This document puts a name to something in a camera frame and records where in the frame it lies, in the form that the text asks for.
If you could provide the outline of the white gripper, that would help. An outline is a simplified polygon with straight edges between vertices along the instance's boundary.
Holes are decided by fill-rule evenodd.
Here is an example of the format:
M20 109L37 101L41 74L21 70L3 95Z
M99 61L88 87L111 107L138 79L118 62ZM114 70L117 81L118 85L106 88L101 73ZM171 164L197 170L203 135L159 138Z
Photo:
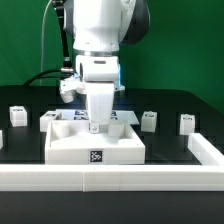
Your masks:
M90 132L98 133L99 125L108 124L110 120L115 83L119 77L118 57L78 55L76 72L81 76L87 93Z

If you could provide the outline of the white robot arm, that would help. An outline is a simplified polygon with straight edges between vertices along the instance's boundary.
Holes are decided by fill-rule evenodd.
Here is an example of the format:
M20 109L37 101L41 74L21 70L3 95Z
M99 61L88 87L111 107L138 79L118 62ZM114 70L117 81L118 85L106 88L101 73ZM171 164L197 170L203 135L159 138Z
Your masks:
M119 46L135 44L148 32L146 0L67 0L64 29L74 38L75 70L60 81L64 102L87 96L89 130L98 133L111 117L114 93L121 89Z

